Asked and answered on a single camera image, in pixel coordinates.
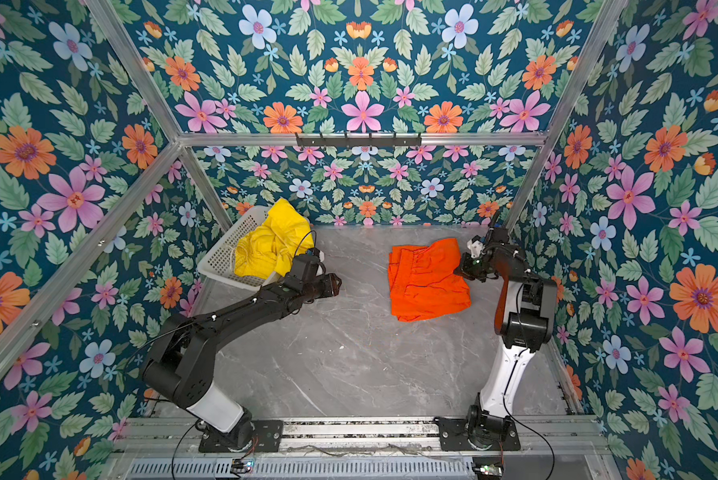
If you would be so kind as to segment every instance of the wire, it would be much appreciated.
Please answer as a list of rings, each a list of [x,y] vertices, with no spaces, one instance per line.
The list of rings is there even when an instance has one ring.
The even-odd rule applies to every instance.
[[[201,420],[197,419],[196,422],[194,422],[194,425],[189,427],[188,430],[186,430],[183,435],[180,437],[180,440],[178,440],[178,445],[175,446],[175,450],[172,451],[172,459],[170,460],[170,475],[172,475],[172,480],[175,480],[175,455],[178,453],[178,447],[180,447],[180,443],[183,441],[183,438],[185,436],[189,435],[189,432],[191,432],[192,428],[196,428],[196,426],[199,425],[199,422]]]

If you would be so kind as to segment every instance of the white plastic basket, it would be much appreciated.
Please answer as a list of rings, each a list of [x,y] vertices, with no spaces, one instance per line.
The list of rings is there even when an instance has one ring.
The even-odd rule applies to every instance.
[[[258,290],[261,286],[278,281],[281,276],[274,272],[266,280],[257,276],[237,276],[234,274],[236,262],[236,245],[244,235],[263,225],[270,206],[253,206],[237,220],[223,237],[218,240],[210,252],[201,259],[196,267],[201,274],[213,280],[238,286],[246,290]]]

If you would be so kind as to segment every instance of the orange shorts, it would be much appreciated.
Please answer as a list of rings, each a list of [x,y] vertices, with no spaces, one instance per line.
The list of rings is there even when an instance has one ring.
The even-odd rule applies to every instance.
[[[453,274],[460,264],[454,238],[431,246],[395,246],[388,261],[391,314],[401,322],[429,320],[471,306],[466,281]]]

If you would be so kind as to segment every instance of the gray marble floor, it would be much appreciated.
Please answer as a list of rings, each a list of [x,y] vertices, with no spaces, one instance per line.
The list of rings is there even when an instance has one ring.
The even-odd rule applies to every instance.
[[[338,297],[234,341],[216,357],[215,380],[253,416],[464,415],[489,376],[499,338],[493,316],[500,283],[469,283],[472,305],[456,315],[399,322],[391,315],[388,253],[455,236],[461,248],[481,229],[320,228]],[[210,281],[201,312],[249,295]],[[565,402],[548,362],[529,364],[517,414],[559,414]]]

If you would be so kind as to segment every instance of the yellow garment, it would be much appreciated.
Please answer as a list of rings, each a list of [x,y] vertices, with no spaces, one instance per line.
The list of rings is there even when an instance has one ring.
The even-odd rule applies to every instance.
[[[279,199],[268,211],[263,225],[244,235],[236,246],[236,264],[234,274],[237,276],[257,276],[267,279],[274,271],[286,275],[292,268],[292,257],[295,249],[303,254],[314,246],[314,237],[308,235],[311,225],[300,215],[290,202]]]

